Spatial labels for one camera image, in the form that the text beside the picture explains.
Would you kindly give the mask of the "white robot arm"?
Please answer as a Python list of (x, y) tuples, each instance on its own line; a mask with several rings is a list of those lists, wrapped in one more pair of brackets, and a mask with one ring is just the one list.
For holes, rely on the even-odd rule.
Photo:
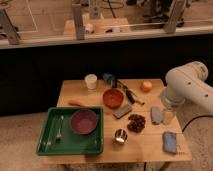
[(166, 87), (161, 102), (166, 109), (179, 108), (190, 100), (213, 114), (213, 87), (206, 83), (209, 70), (200, 61), (170, 69), (165, 76)]

